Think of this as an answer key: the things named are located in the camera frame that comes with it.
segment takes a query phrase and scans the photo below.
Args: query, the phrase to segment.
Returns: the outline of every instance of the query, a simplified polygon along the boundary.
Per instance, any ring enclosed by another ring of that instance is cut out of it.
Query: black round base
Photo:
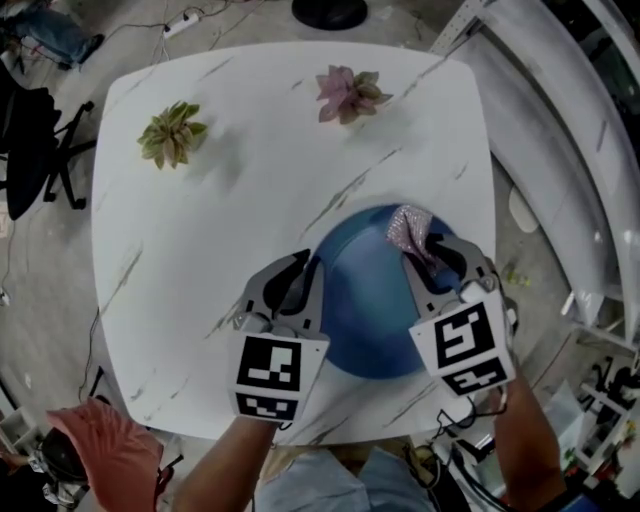
[[[320,30],[347,30],[357,27],[367,18],[364,0],[293,0],[295,18]]]

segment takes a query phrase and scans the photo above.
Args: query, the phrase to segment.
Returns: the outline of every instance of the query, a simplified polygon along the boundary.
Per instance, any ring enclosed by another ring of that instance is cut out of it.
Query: red cloth on chair
[[[104,510],[155,510],[163,447],[147,430],[94,398],[47,412],[47,419],[71,439]]]

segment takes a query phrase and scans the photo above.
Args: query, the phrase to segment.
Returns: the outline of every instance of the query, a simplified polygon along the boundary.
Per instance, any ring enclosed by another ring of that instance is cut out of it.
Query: person's right arm
[[[495,443],[509,504],[534,512],[566,491],[560,448],[538,400],[523,375],[507,385],[507,409],[496,416]],[[500,397],[492,396],[494,410]]]

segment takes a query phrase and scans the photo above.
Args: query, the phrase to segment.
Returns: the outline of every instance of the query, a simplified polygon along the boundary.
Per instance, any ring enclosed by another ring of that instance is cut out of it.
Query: marble table top
[[[315,75],[379,71],[393,98],[348,126],[318,122]],[[136,139],[176,101],[209,135],[190,163],[157,170]],[[213,51],[143,69],[110,88],[92,195],[95,283],[131,416],[218,438],[230,319],[247,279],[315,249],[365,208],[411,203],[495,256],[493,176],[470,69],[427,53],[295,42]],[[363,441],[437,428],[469,412],[426,372],[371,381],[325,361],[302,420],[276,442]]]

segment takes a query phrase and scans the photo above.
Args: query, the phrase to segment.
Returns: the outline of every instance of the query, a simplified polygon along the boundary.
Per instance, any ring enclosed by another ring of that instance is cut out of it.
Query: forearm
[[[498,461],[513,507],[537,510],[566,490],[558,441],[526,379],[507,386],[507,410],[495,420]]]
[[[276,423],[236,418],[178,489],[174,512],[242,512],[276,429]]]

